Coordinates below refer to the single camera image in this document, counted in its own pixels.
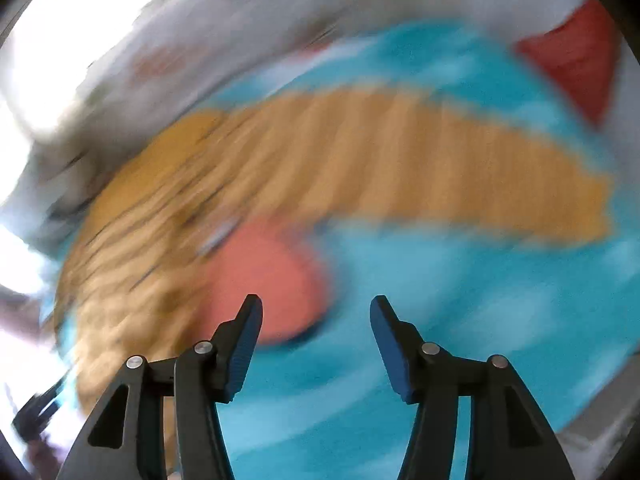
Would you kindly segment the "yellow striped knit sweater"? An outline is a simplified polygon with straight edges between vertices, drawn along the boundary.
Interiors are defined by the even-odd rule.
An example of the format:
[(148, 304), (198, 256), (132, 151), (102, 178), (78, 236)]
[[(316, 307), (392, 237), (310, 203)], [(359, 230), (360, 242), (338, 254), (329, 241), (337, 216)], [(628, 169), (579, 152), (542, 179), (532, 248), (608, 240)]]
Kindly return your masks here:
[(226, 219), (434, 222), (584, 246), (612, 233), (611, 178), (544, 136), (410, 91), (284, 92), (175, 122), (92, 203), (63, 266), (76, 393), (91, 410), (130, 353), (182, 349), (198, 244)]

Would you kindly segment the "turquoise star fleece blanket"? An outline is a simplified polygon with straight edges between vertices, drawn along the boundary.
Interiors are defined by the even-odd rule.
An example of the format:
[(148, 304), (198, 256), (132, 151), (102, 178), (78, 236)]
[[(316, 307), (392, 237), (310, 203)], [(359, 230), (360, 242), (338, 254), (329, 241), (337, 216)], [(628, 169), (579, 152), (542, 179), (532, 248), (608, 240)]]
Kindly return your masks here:
[[(565, 246), (434, 222), (226, 219), (198, 244), (204, 298), (186, 345), (161, 359), (130, 353), (115, 375), (130, 356), (173, 359), (209, 340), (256, 295), (262, 327), (242, 389), (216, 406), (230, 479), (402, 479), (418, 408), (392, 388), (372, 332), (370, 304), (384, 296), (454, 356), (504, 356), (560, 442), (561, 427), (639, 341), (639, 217), (614, 160), (551, 81), (456, 22), (402, 24), (289, 55), (181, 118), (348, 87), (418, 92), (552, 140), (611, 178), (611, 235)], [(470, 421), (465, 396), (447, 479), (469, 479)]]

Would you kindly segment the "red cloth item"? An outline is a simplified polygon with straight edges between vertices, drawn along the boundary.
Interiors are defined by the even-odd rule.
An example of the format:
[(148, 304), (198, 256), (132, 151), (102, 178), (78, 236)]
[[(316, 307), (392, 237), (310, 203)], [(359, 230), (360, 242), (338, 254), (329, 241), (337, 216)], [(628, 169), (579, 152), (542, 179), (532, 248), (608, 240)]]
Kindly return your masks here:
[(602, 126), (613, 93), (622, 35), (599, 0), (585, 0), (554, 29), (513, 50), (554, 82), (593, 127)]

